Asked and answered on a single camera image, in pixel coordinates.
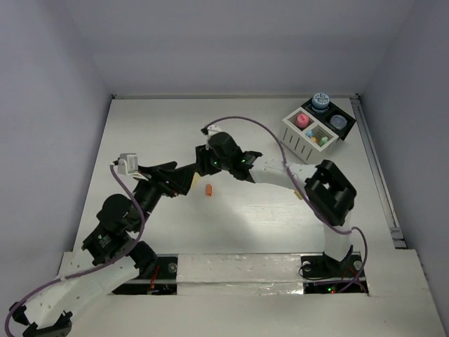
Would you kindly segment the yellow marker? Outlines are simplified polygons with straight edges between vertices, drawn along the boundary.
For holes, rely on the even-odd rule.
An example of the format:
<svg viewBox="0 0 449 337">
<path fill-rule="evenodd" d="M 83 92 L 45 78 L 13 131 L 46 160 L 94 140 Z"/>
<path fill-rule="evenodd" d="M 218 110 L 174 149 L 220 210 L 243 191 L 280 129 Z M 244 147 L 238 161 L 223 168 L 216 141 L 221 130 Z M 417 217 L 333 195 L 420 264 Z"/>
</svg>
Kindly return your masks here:
<svg viewBox="0 0 449 337">
<path fill-rule="evenodd" d="M 193 178 L 192 178 L 191 187 L 195 186 L 195 184 L 198 183 L 200 178 L 201 178 L 201 176 L 198 173 L 195 173 Z"/>
</svg>

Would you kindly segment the orange cap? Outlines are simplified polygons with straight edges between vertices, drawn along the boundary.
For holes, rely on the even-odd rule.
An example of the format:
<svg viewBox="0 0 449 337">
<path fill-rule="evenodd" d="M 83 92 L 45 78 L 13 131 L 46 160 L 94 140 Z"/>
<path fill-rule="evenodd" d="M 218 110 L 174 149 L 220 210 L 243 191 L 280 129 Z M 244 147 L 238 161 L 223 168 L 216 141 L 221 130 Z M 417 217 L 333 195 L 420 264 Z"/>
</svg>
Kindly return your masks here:
<svg viewBox="0 0 449 337">
<path fill-rule="evenodd" d="M 211 184 L 207 184 L 205 187 L 205 195 L 207 197 L 212 197 L 213 196 L 213 186 Z"/>
</svg>

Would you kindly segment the yellow cap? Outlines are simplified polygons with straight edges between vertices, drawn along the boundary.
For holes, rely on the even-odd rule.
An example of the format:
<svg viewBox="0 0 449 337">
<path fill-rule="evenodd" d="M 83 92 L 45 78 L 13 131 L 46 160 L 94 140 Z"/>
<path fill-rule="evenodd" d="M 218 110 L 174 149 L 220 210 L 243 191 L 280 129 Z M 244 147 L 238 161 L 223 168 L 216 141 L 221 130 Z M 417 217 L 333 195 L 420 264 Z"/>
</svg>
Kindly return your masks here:
<svg viewBox="0 0 449 337">
<path fill-rule="evenodd" d="M 294 194 L 296 195 L 296 197 L 299 199 L 299 200 L 303 200 L 303 197 L 302 197 L 302 195 L 299 193 L 299 191 L 294 191 Z"/>
</svg>

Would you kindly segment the pink cap bottle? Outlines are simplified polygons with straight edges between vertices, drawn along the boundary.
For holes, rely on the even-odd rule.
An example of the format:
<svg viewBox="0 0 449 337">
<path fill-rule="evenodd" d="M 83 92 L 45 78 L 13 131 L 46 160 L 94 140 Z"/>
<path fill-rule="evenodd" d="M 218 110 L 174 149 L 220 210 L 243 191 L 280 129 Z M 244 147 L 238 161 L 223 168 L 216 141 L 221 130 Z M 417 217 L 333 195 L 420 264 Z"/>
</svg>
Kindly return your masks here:
<svg viewBox="0 0 449 337">
<path fill-rule="evenodd" d="M 309 116 L 305 113 L 299 113 L 295 119 L 295 125 L 303 130 L 309 125 Z"/>
</svg>

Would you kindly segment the green cap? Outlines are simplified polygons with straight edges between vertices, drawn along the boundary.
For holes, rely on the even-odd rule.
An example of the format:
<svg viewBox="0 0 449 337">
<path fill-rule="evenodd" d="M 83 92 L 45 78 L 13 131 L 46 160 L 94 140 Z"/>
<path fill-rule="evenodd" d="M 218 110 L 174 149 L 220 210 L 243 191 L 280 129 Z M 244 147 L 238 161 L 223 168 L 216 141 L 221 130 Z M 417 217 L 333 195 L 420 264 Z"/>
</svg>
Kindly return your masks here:
<svg viewBox="0 0 449 337">
<path fill-rule="evenodd" d="M 319 145 L 323 146 L 328 142 L 328 138 L 327 137 L 322 137 L 319 141 Z"/>
</svg>

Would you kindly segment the blue lid jar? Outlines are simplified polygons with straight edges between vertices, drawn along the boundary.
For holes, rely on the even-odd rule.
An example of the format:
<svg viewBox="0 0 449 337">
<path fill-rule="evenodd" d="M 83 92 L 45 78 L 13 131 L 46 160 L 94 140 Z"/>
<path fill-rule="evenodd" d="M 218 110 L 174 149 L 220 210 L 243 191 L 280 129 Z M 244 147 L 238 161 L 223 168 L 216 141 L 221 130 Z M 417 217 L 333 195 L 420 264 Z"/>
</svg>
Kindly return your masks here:
<svg viewBox="0 0 449 337">
<path fill-rule="evenodd" d="M 316 93 L 311 98 L 311 108 L 317 114 L 323 114 L 330 104 L 330 98 L 325 93 Z"/>
</svg>

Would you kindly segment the clear jar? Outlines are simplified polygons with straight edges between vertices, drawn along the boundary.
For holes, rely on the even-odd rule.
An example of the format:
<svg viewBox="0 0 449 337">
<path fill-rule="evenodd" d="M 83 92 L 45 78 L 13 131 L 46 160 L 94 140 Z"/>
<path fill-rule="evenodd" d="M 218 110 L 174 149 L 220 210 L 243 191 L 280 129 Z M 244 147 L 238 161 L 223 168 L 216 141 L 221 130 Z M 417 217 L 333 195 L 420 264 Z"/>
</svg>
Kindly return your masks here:
<svg viewBox="0 0 449 337">
<path fill-rule="evenodd" d="M 347 119 L 341 114 L 334 114 L 330 118 L 330 125 L 337 130 L 343 130 L 347 126 L 347 122 Z"/>
</svg>

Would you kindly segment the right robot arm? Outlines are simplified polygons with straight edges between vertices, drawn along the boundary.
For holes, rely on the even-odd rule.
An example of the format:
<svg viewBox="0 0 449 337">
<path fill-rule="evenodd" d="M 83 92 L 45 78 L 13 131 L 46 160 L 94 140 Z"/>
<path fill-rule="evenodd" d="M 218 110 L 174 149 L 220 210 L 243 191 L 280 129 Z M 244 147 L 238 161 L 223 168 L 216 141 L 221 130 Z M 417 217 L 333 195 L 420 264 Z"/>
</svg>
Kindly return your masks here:
<svg viewBox="0 0 449 337">
<path fill-rule="evenodd" d="M 221 171 L 235 179 L 270 184 L 296 191 L 323 223 L 323 267 L 330 275 L 348 268 L 353 252 L 349 219 L 356 197 L 354 186 L 334 162 L 289 164 L 260 152 L 242 151 L 235 140 L 220 129 L 203 128 L 205 145 L 196 148 L 197 172 L 211 176 Z"/>
</svg>

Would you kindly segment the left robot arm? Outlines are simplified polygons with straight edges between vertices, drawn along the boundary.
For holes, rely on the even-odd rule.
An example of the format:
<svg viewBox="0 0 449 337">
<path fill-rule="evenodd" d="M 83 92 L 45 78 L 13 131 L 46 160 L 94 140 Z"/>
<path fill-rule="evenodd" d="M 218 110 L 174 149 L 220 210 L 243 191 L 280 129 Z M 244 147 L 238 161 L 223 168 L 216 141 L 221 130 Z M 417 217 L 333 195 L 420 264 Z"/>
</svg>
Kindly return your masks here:
<svg viewBox="0 0 449 337">
<path fill-rule="evenodd" d="M 98 225 L 73 252 L 65 270 L 52 281 L 14 303 L 4 328 L 25 326 L 23 336 L 67 336 L 73 323 L 102 297 L 136 277 L 151 277 L 158 256 L 141 239 L 146 222 L 162 197 L 186 195 L 196 166 L 174 161 L 143 167 L 135 154 L 122 154 L 109 169 L 118 184 L 120 176 L 138 182 L 134 190 L 106 198 L 97 214 Z"/>
</svg>

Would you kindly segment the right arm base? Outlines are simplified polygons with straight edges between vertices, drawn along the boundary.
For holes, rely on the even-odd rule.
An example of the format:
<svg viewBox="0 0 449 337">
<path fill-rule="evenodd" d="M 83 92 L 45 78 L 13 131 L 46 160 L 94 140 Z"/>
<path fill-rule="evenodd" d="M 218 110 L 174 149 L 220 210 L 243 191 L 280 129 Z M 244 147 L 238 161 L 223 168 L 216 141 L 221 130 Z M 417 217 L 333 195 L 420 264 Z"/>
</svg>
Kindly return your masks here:
<svg viewBox="0 0 449 337">
<path fill-rule="evenodd" d="M 369 293 L 360 253 L 352 253 L 342 262 L 323 253 L 304 255 L 300 262 L 304 294 Z"/>
</svg>

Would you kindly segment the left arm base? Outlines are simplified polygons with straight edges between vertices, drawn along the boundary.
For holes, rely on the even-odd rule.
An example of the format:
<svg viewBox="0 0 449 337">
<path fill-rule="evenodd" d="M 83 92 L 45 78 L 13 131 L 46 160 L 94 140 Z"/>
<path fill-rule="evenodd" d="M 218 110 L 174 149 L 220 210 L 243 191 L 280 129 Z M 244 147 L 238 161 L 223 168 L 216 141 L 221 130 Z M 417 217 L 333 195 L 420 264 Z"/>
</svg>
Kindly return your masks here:
<svg viewBox="0 0 449 337">
<path fill-rule="evenodd" d="M 178 255 L 159 256 L 150 276 L 139 276 L 112 291 L 114 295 L 171 296 L 177 294 Z"/>
</svg>

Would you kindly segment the black and white organizer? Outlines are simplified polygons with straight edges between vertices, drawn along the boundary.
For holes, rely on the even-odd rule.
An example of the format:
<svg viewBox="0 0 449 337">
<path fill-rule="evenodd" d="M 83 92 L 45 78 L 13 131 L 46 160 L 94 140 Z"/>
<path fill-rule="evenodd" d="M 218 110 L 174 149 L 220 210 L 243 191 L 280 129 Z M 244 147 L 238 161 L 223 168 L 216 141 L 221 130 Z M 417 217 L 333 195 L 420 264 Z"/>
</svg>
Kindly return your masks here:
<svg viewBox="0 0 449 337">
<path fill-rule="evenodd" d="M 299 113 L 305 113 L 309 116 L 309 125 L 303 130 L 295 125 L 295 119 Z M 334 114 L 341 114 L 347 119 L 347 126 L 343 130 L 337 130 L 330 125 L 330 118 Z M 328 109 L 323 114 L 315 113 L 311 108 L 310 98 L 282 119 L 279 140 L 304 163 L 317 164 L 323 159 L 330 158 L 341 147 L 355 123 L 355 118 L 331 101 Z M 313 131 L 313 137 L 318 138 L 318 140 L 322 137 L 327 137 L 328 142 L 320 146 L 306 136 L 307 131 Z"/>
</svg>

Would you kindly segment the foil tape strip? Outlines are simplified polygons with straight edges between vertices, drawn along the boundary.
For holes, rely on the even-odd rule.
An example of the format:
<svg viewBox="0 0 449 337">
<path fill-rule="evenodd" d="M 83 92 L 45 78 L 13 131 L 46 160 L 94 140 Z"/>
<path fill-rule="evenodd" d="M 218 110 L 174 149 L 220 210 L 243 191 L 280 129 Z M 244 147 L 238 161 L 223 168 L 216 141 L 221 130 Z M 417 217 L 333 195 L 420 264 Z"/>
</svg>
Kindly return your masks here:
<svg viewBox="0 0 449 337">
<path fill-rule="evenodd" d="M 284 253 L 182 254 L 180 296 L 302 295 L 301 255 Z"/>
</svg>

